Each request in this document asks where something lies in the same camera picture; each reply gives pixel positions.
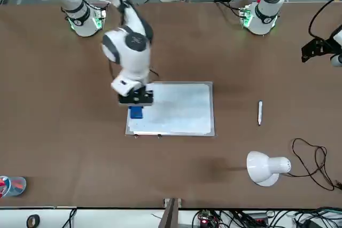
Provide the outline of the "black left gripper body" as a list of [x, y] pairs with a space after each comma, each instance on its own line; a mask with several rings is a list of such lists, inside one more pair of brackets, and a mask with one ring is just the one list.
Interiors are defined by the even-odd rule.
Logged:
[[333, 38], [320, 39], [319, 56], [331, 54], [331, 57], [337, 56], [337, 42]]

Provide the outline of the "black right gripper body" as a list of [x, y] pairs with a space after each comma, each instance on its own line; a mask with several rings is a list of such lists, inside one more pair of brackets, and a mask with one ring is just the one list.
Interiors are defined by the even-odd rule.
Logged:
[[147, 104], [148, 97], [145, 96], [146, 86], [139, 89], [131, 89], [125, 97], [126, 104]]

